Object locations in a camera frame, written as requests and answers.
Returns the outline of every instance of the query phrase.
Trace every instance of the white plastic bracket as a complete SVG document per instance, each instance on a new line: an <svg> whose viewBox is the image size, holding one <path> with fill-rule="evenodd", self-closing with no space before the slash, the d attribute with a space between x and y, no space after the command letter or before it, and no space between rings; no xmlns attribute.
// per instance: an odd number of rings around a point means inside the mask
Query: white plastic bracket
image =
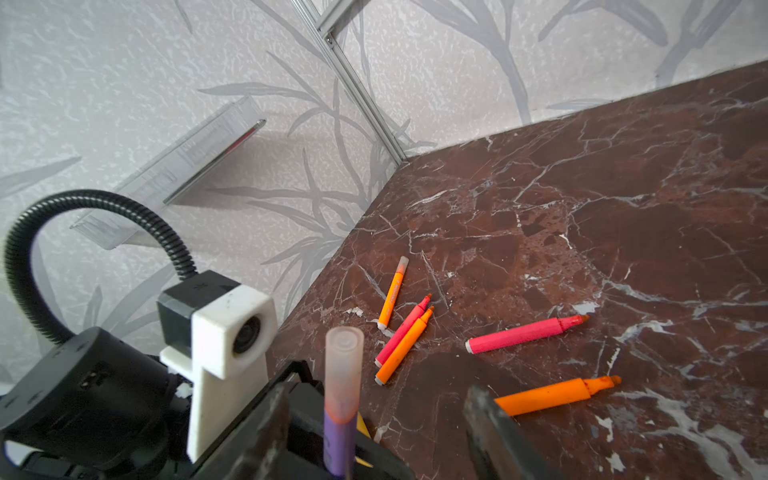
<svg viewBox="0 0 768 480"><path fill-rule="evenodd" d="M256 342L234 353L240 328L260 321ZM160 352L165 365L194 386L187 454L195 462L267 384L264 353L277 334L272 297L246 285L225 293L192 314L192 358L173 347Z"/></svg>

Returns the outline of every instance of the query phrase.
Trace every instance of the marker barrel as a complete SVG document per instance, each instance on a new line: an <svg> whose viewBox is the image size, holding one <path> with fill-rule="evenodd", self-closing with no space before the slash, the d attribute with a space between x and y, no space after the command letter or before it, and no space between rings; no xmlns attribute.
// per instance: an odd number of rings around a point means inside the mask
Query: marker barrel
<svg viewBox="0 0 768 480"><path fill-rule="evenodd" d="M501 397L496 399L496 403L509 415L522 415L566 403L587 400L595 393L613 388L620 383L621 377L619 376L602 376L599 379L587 380L573 379L543 386L540 389Z"/></svg>
<svg viewBox="0 0 768 480"><path fill-rule="evenodd" d="M588 315L569 316L568 318L550 318L530 325L519 326L504 332L491 333L467 340L465 346L470 353L483 353L503 349L519 343L560 335L572 326L580 325L589 319Z"/></svg>
<svg viewBox="0 0 768 480"><path fill-rule="evenodd" d="M395 348L400 344L403 338L405 338L406 333L408 333L408 330L411 329L414 323L416 323L416 320L419 319L420 316L424 315L424 312L427 309L427 305L429 305L429 301L431 299L432 295L427 295L424 297L424 300L422 302L413 307L413 310L411 310L411 313L406 317L406 320L402 323L402 325L397 329L395 332L395 335L392 336L391 339L384 345L384 348L379 353L379 355L376 356L376 360L374 360L374 363L377 367L381 368L382 365L384 365L384 362L389 358L390 355L392 355L392 352L395 351Z"/></svg>
<svg viewBox="0 0 768 480"><path fill-rule="evenodd" d="M397 300L397 294L400 292L400 286L402 285L402 278L406 274L406 268L408 268L408 257L400 257L400 263L397 265L395 278L392 279L392 284L389 286L389 292L386 294L386 300L384 300L384 307L382 307L382 312L379 315L379 321L377 323L379 330L385 330L389 325L389 317L392 316L392 311L395 309L395 301Z"/></svg>
<svg viewBox="0 0 768 480"><path fill-rule="evenodd" d="M408 351L414 346L422 332L424 332L424 329L427 327L427 321L429 320L429 317L432 316L432 311L434 309L434 306L429 307L429 310L424 312L424 315L416 320L411 329L408 330L408 333L406 333L406 336L398 344L397 348L395 348L395 351L392 352L392 355L389 356L386 362L384 362L384 365L382 365L382 368L379 369L379 372L376 373L376 383L384 385L389 378L392 377L392 374L402 360L408 355Z"/></svg>
<svg viewBox="0 0 768 480"><path fill-rule="evenodd" d="M351 326L326 334L323 461L331 474L351 478L360 406L364 335Z"/></svg>

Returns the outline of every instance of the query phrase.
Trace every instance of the white wallpaper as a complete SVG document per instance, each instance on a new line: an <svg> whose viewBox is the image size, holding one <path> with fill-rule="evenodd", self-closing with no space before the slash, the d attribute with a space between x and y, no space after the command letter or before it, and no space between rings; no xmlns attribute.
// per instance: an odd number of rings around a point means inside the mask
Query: white wallpaper
<svg viewBox="0 0 768 480"><path fill-rule="evenodd" d="M110 190L222 104L253 95L267 124L163 217L198 269L273 293L284 317L394 170L289 2L0 3L0 235L29 204ZM148 237L105 251L41 234L36 277L75 332L163 346L154 299L175 280ZM48 348L0 279L0 382Z"/></svg>
<svg viewBox="0 0 768 480"><path fill-rule="evenodd" d="M369 0L342 32L425 152L768 58L765 0Z"/></svg>

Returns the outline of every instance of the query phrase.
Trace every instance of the transparent marker cap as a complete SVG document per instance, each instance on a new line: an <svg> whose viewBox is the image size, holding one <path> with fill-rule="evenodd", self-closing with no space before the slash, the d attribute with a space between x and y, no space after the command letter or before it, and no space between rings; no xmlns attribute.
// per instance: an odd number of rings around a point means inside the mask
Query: transparent marker cap
<svg viewBox="0 0 768 480"><path fill-rule="evenodd" d="M334 422L348 422L357 415L364 339L353 326L337 326L326 334L325 405Z"/></svg>
<svg viewBox="0 0 768 480"><path fill-rule="evenodd" d="M400 257L400 263L397 264L396 272L405 275L406 268L408 268L408 257Z"/></svg>

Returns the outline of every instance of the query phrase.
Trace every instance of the purple marker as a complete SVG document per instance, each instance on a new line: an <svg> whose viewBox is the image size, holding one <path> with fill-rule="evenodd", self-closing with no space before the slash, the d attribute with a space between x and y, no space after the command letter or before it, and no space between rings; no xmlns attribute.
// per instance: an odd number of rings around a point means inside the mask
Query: purple marker
<svg viewBox="0 0 768 480"><path fill-rule="evenodd" d="M364 335L352 326L337 326L326 334L326 408L323 461L331 474L352 478L360 407Z"/></svg>

